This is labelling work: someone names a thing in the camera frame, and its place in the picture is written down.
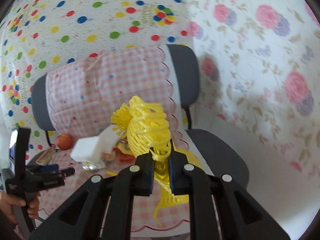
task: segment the floral fabric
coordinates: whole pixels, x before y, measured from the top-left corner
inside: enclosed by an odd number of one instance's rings
[[[320,27],[307,3],[188,0],[188,5],[201,69],[195,114],[208,108],[255,134],[320,185]]]

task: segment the pink gingham cover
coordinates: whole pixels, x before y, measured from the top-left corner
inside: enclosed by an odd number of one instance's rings
[[[166,57],[171,66],[164,63]],[[95,136],[110,125],[122,103],[138,95],[145,102],[162,104],[175,144],[186,148],[177,132],[170,70],[174,68],[167,46],[146,46],[84,58],[51,71],[46,97],[52,124],[74,138]]]

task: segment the polka dot fabric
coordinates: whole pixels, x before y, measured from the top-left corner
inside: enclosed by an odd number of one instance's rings
[[[7,128],[30,127],[29,150],[46,148],[31,107],[38,78],[104,52],[190,46],[191,38],[181,34],[187,11],[184,0],[17,0],[0,24],[0,101]],[[52,143],[58,134],[49,133]]]

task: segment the red dot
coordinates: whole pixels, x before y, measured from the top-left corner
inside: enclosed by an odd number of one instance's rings
[[[164,20],[164,23],[167,24],[167,25],[170,25],[170,24],[172,24],[173,22],[168,21],[167,19],[165,19],[165,20]]]
[[[158,12],[157,13],[157,16],[159,16],[160,18],[164,18],[165,17],[165,14],[163,12]]]
[[[129,32],[131,32],[131,33],[136,33],[138,30],[139,30],[139,28],[137,26],[131,26],[129,28]]]
[[[70,11],[70,12],[67,13],[67,16],[70,17],[70,16],[72,16],[74,14],[75,14],[75,11]]]
[[[151,39],[152,39],[153,41],[159,41],[160,36],[159,36],[159,35],[152,35],[152,36],[151,36]]]
[[[32,65],[28,65],[26,71],[30,72],[32,70]]]
[[[35,16],[37,14],[38,10],[34,10],[31,14],[31,16]]]
[[[89,57],[97,57],[97,56],[98,56],[97,53],[91,53],[91,54],[89,55]]]
[[[129,8],[127,8],[125,11],[126,11],[127,13],[135,13],[135,12],[136,12],[135,8],[133,8],[133,7],[129,7]]]

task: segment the finger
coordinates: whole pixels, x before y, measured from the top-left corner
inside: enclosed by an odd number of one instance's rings
[[[39,207],[40,201],[38,197],[35,197],[29,204],[29,208]]]
[[[22,198],[19,198],[15,195],[1,194],[1,199],[10,205],[16,205],[20,207],[24,207],[26,205],[26,202]]]
[[[27,209],[27,212],[29,215],[35,215],[39,212],[39,207],[29,208],[29,209]]]

